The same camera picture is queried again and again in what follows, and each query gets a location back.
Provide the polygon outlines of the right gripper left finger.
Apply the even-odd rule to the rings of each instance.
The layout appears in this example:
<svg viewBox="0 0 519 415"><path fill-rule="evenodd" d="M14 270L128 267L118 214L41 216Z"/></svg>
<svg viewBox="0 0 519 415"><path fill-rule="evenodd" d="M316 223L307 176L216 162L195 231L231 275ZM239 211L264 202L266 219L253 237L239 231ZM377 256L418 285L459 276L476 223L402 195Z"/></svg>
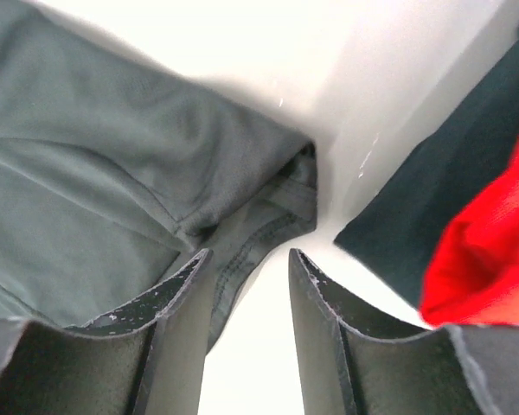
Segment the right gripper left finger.
<svg viewBox="0 0 519 415"><path fill-rule="evenodd" d="M82 327L0 319L0 414L194 414L207 353L210 250Z"/></svg>

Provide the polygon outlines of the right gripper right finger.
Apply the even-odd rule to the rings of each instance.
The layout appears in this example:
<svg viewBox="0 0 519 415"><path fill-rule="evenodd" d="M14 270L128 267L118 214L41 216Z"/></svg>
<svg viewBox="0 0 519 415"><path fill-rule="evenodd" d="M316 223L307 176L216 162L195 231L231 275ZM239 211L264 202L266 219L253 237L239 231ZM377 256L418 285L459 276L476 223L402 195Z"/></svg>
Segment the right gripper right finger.
<svg viewBox="0 0 519 415"><path fill-rule="evenodd" d="M377 309L289 253L308 414L518 414L519 327L428 330Z"/></svg>

